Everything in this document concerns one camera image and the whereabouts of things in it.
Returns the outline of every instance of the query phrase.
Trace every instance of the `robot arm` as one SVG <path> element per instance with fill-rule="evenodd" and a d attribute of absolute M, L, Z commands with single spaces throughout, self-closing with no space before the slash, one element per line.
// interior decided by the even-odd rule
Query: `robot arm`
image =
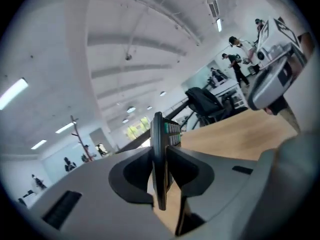
<path fill-rule="evenodd" d="M 264 65 L 257 74 L 248 95 L 252 110 L 271 106 L 290 87 L 296 65 L 295 59 L 304 67 L 307 63 L 298 38 L 281 21 L 269 18 L 260 32 L 257 57 Z"/>

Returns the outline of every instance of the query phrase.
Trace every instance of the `black device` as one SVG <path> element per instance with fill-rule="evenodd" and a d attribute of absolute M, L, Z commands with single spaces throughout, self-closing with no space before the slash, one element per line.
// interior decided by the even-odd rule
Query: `black device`
<path fill-rule="evenodd" d="M 181 147 L 180 125 L 164 118 L 161 112 L 155 113 L 151 122 L 151 145 L 153 146 L 153 188 L 157 195 L 159 209 L 164 211 L 167 191 L 174 181 L 168 170 L 166 152 L 169 146 Z"/>

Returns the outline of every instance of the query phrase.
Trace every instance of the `table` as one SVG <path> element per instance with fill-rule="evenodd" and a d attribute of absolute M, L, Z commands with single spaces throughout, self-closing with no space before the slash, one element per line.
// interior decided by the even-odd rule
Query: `table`
<path fill-rule="evenodd" d="M 185 132 L 181 145 L 184 149 L 215 156 L 258 160 L 263 151 L 278 147 L 296 134 L 282 116 L 248 109 L 225 120 Z M 180 194 L 181 191 L 174 182 L 167 193 L 167 209 L 162 211 L 157 206 L 153 208 L 173 233 L 178 222 Z"/>
<path fill-rule="evenodd" d="M 238 96 L 240 96 L 239 98 L 243 101 L 243 106 L 248 107 L 248 103 L 244 96 L 244 93 L 242 92 L 238 82 L 234 79 L 229 78 L 226 82 L 222 83 L 214 89 L 211 89 L 210 92 L 219 99 L 222 95 L 234 89 L 236 90 Z"/>

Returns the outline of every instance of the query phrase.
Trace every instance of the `window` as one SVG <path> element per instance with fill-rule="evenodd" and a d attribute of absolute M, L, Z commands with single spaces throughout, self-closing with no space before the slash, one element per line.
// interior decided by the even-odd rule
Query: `window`
<path fill-rule="evenodd" d="M 149 119 L 145 116 L 141 118 L 139 121 L 129 126 L 124 131 L 124 134 L 130 141 L 133 141 L 149 129 L 150 129 L 150 122 L 149 122 Z"/>
<path fill-rule="evenodd" d="M 139 147 L 137 147 L 137 149 L 150 147 L 151 145 L 150 141 L 151 141 L 151 138 L 148 138 L 144 143 L 142 143 Z"/>

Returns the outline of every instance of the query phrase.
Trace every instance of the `ceiling beam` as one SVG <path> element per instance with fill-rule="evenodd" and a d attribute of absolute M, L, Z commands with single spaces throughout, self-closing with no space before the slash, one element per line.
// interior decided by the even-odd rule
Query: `ceiling beam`
<path fill-rule="evenodd" d="M 127 45 L 129 43 L 130 36 L 123 34 L 101 34 L 101 35 L 88 35 L 87 45 L 88 47 L 99 45 Z M 133 46 L 148 47 L 153 49 L 162 50 L 165 52 L 177 54 L 179 56 L 186 56 L 187 52 L 177 48 L 171 44 L 162 43 L 159 40 L 146 38 L 143 36 L 135 36 L 132 40 Z"/>
<path fill-rule="evenodd" d="M 108 96 L 117 94 L 118 92 L 129 91 L 129 90 L 134 89 L 134 88 L 139 88 L 139 87 L 142 87 L 142 86 L 155 84 L 155 83 L 161 82 L 163 80 L 164 80 L 163 78 L 156 78 L 156 79 L 152 79 L 152 80 L 148 80 L 148 81 L 131 83 L 131 84 L 128 84 L 128 85 L 121 86 L 119 88 L 113 88 L 113 89 L 106 90 L 106 91 L 104 91 L 102 93 L 97 94 L 96 98 L 98 100 L 101 100 L 101 99 L 106 98 Z"/>
<path fill-rule="evenodd" d="M 133 0 L 137 3 L 143 4 L 148 6 L 149 8 L 155 10 L 156 12 L 160 13 L 161 15 L 165 16 L 169 20 L 171 20 L 174 24 L 177 24 L 186 35 L 193 39 L 196 45 L 200 45 L 202 41 L 197 36 L 197 30 L 194 27 L 190 27 L 186 24 L 182 19 L 179 18 L 180 11 L 176 10 L 175 4 L 166 1 L 166 6 L 164 6 L 165 0 Z"/>
<path fill-rule="evenodd" d="M 132 101 L 132 100 L 135 99 L 135 98 L 140 98 L 140 97 L 143 97 L 143 96 L 145 96 L 145 95 L 150 95 L 150 94 L 154 93 L 155 91 L 157 91 L 157 89 L 150 89 L 150 90 L 146 90 L 146 91 L 144 91 L 144 92 L 141 92 L 141 93 L 139 93 L 139 94 L 137 94 L 137 95 L 134 95 L 134 96 L 130 96 L 130 97 L 128 97 L 128 98 L 121 99 L 121 100 L 119 100 L 118 102 L 114 102 L 114 103 L 111 103 L 111 104 L 109 104 L 109 105 L 107 105 L 107 106 L 102 107 L 102 108 L 101 108 L 101 111 L 102 111 L 102 112 L 103 112 L 103 111 L 107 111 L 107 110 L 109 110 L 109 109 L 117 106 L 117 103 L 120 103 L 120 104 L 126 103 L 126 102 L 129 102 L 129 101 Z"/>
<path fill-rule="evenodd" d="M 169 64 L 131 65 L 131 66 L 124 66 L 123 68 L 121 68 L 120 66 L 113 66 L 113 67 L 91 72 L 91 78 L 97 79 L 97 78 L 102 78 L 102 77 L 124 73 L 124 72 L 134 72 L 134 71 L 143 71 L 143 70 L 168 70 L 171 68 L 172 66 Z"/>

